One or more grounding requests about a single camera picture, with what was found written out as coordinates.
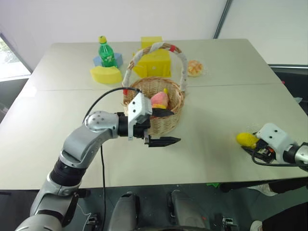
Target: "white table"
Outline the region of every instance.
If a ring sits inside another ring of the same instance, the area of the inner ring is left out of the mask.
[[[165,148],[148,148],[140,139],[107,141],[103,146],[106,185],[233,182],[306,176],[307,173],[297,167],[255,165],[235,141],[239,132],[257,131],[268,122],[277,124],[299,143],[308,140],[307,115],[251,45],[242,39],[177,42],[183,43],[179,45],[181,48],[184,44],[192,44],[192,48],[197,49],[196,43],[199,43],[212,49],[212,59],[197,50],[195,54],[200,59],[208,59],[211,63],[208,68],[215,78],[189,78],[180,123],[170,133],[170,136],[181,138],[180,142]],[[120,51],[124,44],[129,47],[128,43],[117,44],[115,51]],[[235,45],[246,47],[246,50],[235,49]],[[0,124],[0,189],[39,189],[52,170],[67,135],[80,125],[93,101],[111,88],[91,80],[88,70],[92,61],[80,56],[91,48],[93,54],[88,54],[91,59],[95,55],[94,47],[96,44],[56,44],[38,65]],[[229,60],[233,65],[228,62],[225,50],[229,58],[234,56],[233,61]],[[74,65],[71,59],[64,58],[57,62],[60,57],[56,51],[61,56],[67,53],[79,63]],[[63,62],[76,68],[69,73]],[[219,74],[227,71],[227,77]],[[123,111],[121,103],[121,92],[115,92],[95,109],[120,112]],[[97,155],[83,178],[82,187],[101,186],[102,166]]]
[[[265,61],[246,39],[169,41],[177,45],[188,60],[204,63],[207,75],[190,78],[189,86],[218,86],[279,83],[280,80],[268,68]],[[133,52],[140,42],[111,42],[115,52],[122,53],[124,64],[120,70],[124,75]],[[98,43],[56,43],[41,59],[28,85],[37,90],[109,90],[121,83],[106,85],[95,82],[90,69],[92,59],[98,55]],[[172,79],[179,82],[180,61],[171,55]],[[133,72],[132,82],[138,79]]]

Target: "shoe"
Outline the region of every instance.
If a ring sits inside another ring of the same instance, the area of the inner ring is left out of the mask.
[[[260,220],[255,220],[252,222],[250,231],[262,231],[262,222]]]
[[[277,193],[270,190],[269,184],[260,184],[260,185],[257,185],[257,186],[248,187],[248,189],[258,190],[260,193],[262,193],[266,196],[274,196],[274,195],[277,194]]]

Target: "red tape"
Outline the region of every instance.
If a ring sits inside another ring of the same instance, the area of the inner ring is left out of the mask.
[[[169,51],[173,52],[174,50],[175,50],[175,46],[174,46],[174,45],[171,45],[171,47],[170,47],[170,50],[169,50]]]

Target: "green bottle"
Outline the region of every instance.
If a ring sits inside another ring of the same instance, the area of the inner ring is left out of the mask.
[[[100,55],[102,59],[102,65],[104,67],[117,66],[114,51],[107,44],[106,37],[100,36],[98,39],[101,44],[98,54]]]

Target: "basket handle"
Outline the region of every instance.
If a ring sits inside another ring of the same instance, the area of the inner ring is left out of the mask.
[[[165,43],[165,42],[156,42],[152,46],[144,48],[143,50],[140,50],[135,54],[133,59],[128,64],[128,67],[127,67],[127,70],[126,70],[126,73],[124,75],[124,79],[123,79],[123,82],[122,82],[123,87],[129,87],[129,78],[130,78],[130,75],[131,75],[131,71],[132,71],[133,67],[141,59],[141,57],[145,54],[149,54],[149,53],[154,52],[158,49],[164,49],[164,50],[171,51],[171,52],[175,53],[181,59],[181,61],[182,61],[182,72],[181,72],[181,79],[180,79],[180,90],[185,91],[186,86],[187,86],[186,80],[187,80],[187,68],[188,68],[188,62],[187,62],[186,56],[183,54],[183,52],[178,47],[176,47],[172,44],[169,44],[169,43]]]

